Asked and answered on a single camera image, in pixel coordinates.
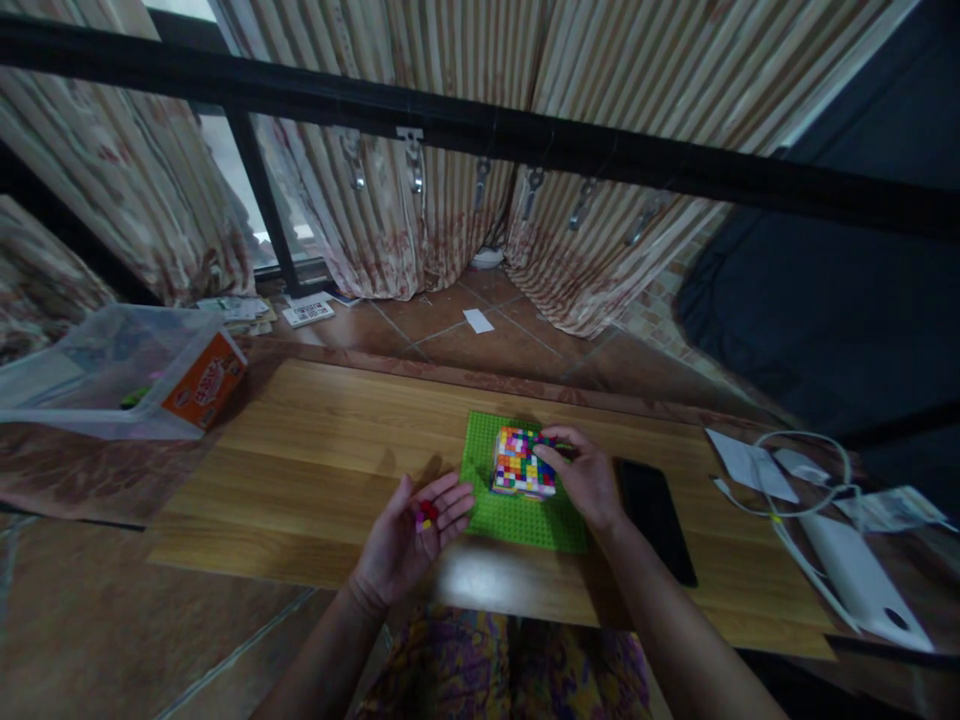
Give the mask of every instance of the person's left hand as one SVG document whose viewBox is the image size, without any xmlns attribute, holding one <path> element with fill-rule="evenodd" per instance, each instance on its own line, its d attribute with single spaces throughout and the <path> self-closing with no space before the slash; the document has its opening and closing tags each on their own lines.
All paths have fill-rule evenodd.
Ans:
<svg viewBox="0 0 960 720">
<path fill-rule="evenodd" d="M 411 498 L 409 475 L 377 518 L 363 548 L 360 562 L 350 576 L 358 598 L 370 609 L 385 612 L 400 600 L 426 573 L 440 551 L 467 527 L 466 513 L 473 507 L 473 485 L 458 482 L 460 475 L 447 473 Z M 416 513 L 422 500 L 429 500 L 439 516 L 419 535 Z"/>
</svg>

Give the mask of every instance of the hand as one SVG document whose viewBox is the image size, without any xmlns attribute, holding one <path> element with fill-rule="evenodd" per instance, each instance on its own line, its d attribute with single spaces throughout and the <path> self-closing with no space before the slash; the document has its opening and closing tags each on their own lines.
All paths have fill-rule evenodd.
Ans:
<svg viewBox="0 0 960 720">
<path fill-rule="evenodd" d="M 400 478 L 393 497 L 377 518 L 364 545 L 360 562 L 349 585 L 357 600 L 375 613 L 402 598 L 421 577 L 440 551 L 467 528 L 467 511 L 473 507 L 473 485 L 458 482 L 460 475 L 447 473 L 414 497 L 409 475 Z M 436 522 L 419 535 L 416 513 L 422 500 L 437 509 Z"/>
<path fill-rule="evenodd" d="M 534 454 L 557 471 L 563 487 L 587 523 L 598 531 L 626 517 L 613 482 L 610 458 L 576 428 L 554 425 L 540 431 L 544 437 L 573 445 L 577 458 L 568 463 L 554 448 L 536 445 Z"/>
</svg>

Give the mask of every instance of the green baseplate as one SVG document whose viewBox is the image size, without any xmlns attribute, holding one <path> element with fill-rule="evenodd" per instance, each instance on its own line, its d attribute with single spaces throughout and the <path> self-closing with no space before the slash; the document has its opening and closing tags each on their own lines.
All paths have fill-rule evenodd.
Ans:
<svg viewBox="0 0 960 720">
<path fill-rule="evenodd" d="M 534 432 L 541 428 L 523 420 L 470 413 L 460 479 L 473 483 L 477 504 L 473 506 L 467 532 L 559 552 L 586 553 L 586 525 L 559 477 L 557 494 L 543 502 L 490 492 L 497 434 L 505 426 Z"/>
</svg>

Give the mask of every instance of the black fabric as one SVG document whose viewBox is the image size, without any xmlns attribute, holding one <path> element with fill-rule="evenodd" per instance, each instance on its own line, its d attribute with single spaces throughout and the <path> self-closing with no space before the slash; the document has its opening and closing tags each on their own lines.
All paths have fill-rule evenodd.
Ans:
<svg viewBox="0 0 960 720">
<path fill-rule="evenodd" d="M 956 3 L 921 3 L 787 159 L 960 190 L 958 30 Z M 960 397 L 957 243 L 741 209 L 678 308 L 696 347 L 832 436 Z M 863 456 L 960 515 L 960 426 Z"/>
</svg>

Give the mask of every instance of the tiled wall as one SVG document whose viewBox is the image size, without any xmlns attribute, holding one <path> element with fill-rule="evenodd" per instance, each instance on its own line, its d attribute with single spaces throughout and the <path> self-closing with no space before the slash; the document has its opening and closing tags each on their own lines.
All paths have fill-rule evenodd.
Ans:
<svg viewBox="0 0 960 720">
<path fill-rule="evenodd" d="M 773 412 L 793 425 L 800 424 L 772 400 L 739 376 L 723 368 L 716 360 L 692 347 L 677 322 L 676 300 L 680 286 L 693 268 L 701 251 L 723 225 L 732 206 L 727 205 L 688 242 L 677 256 L 644 289 L 620 316 L 617 325 L 627 333 L 676 358 L 722 387 L 729 388 L 750 402 Z"/>
</svg>

